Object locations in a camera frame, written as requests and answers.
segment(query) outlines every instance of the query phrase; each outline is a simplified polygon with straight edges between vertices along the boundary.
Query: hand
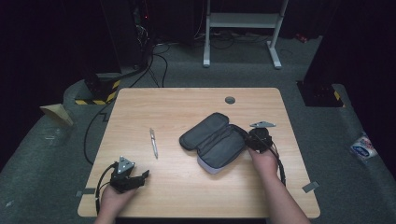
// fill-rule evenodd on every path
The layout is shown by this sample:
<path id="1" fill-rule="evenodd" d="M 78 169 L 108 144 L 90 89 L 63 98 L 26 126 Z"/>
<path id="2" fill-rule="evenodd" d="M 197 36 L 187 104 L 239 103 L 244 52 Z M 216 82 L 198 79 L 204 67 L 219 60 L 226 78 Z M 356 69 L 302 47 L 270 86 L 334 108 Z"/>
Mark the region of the hand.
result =
<path id="1" fill-rule="evenodd" d="M 107 185 L 101 197 L 101 208 L 95 223 L 112 223 L 125 205 L 134 197 L 137 189 L 119 193 Z"/>
<path id="2" fill-rule="evenodd" d="M 276 177 L 277 178 L 277 161 L 274 154 L 267 149 L 263 153 L 259 153 L 251 148 L 248 148 L 248 153 L 253 160 L 253 165 L 260 177 Z"/>

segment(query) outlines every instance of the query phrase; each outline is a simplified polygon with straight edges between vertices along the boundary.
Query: person's right hand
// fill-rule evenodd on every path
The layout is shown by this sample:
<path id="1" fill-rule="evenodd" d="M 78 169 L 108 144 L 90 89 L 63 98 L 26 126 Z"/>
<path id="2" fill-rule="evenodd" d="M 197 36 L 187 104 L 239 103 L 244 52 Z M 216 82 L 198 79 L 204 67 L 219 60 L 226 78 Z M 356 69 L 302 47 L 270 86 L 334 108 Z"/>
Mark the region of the person's right hand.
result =
<path id="1" fill-rule="evenodd" d="M 277 161 L 274 154 L 267 149 L 263 153 L 259 153 L 251 148 L 248 148 L 248 153 L 253 160 L 253 165 L 261 178 L 276 177 L 277 178 Z"/>

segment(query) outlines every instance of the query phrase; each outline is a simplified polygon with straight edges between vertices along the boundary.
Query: wooden table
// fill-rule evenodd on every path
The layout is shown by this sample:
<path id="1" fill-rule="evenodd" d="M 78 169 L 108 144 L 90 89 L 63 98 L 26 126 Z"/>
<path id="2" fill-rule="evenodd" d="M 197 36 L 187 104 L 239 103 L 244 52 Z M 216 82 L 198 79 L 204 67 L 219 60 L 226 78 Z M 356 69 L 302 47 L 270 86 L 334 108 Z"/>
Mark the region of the wooden table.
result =
<path id="1" fill-rule="evenodd" d="M 225 98 L 232 96 L 234 104 Z M 196 151 L 183 149 L 178 138 L 214 112 L 249 131 L 249 124 L 268 121 L 287 178 L 287 188 L 308 217 L 318 217 L 313 191 L 280 92 L 272 88 L 122 89 L 111 113 L 87 183 L 96 188 L 102 172 L 120 156 L 135 162 L 131 176 L 150 170 L 121 217 L 268 217 L 262 186 L 247 151 L 216 175 L 197 163 Z M 155 131 L 155 159 L 149 128 Z M 107 173 L 103 183 L 110 179 Z M 78 213 L 95 217 L 93 194 L 82 196 Z"/>

